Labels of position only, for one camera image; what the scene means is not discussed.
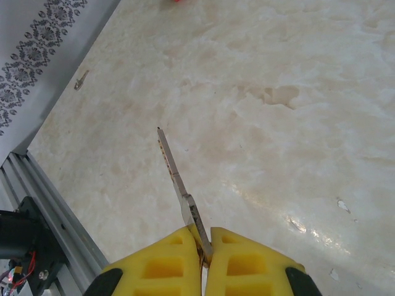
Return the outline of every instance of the key blade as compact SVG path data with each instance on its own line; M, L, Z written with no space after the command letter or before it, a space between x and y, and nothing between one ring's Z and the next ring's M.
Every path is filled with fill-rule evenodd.
M175 165L172 152L168 146L165 133L160 128L158 128L158 137L160 150L162 151L168 172L170 173L170 177L173 181L175 192L177 193L178 201L180 202L181 214L183 216L185 225L187 225L198 246L202 249L205 264L210 265L213 250L206 231L204 230L203 222L201 220L196 203L192 195L188 194L185 189L184 183L177 170L177 166Z

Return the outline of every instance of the black floral pattern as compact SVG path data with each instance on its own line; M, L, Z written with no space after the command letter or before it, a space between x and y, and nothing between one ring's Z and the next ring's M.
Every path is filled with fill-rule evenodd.
M87 0L47 0L44 9L38 12L30 30L25 32L25 40L19 41L10 61L1 67L0 73L0 128L8 127L10 116L17 114L29 88L35 86L38 75L43 73L51 61L49 55L56 53L68 31L75 23L75 17Z

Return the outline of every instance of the red wire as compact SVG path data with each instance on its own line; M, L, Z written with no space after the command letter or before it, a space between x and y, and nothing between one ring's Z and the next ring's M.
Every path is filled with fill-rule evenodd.
M34 272L35 268L36 268L36 251L33 252L33 256L31 257L29 267L28 267L28 274L14 284L14 286L11 288L11 290L9 292L9 295L12 295L15 288L22 285L25 282L26 278L29 275L31 275L32 272Z

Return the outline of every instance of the electrical wire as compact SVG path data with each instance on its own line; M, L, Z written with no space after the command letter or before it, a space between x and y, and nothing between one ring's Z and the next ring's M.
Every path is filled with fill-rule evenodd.
M14 286L11 288L11 290L9 292L9 295L12 295L15 288L22 285L26 281L27 277L29 277L29 275L31 275L32 272L34 272L35 268L36 268L36 251L33 252L33 255L31 257L29 267L28 267L28 274L14 284Z

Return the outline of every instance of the marble floor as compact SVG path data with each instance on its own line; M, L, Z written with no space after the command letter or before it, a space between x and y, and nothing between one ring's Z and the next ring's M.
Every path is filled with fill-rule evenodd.
M123 0L30 150L109 261L183 226L160 126L207 230L287 254L325 296L390 295L394 15L392 0Z

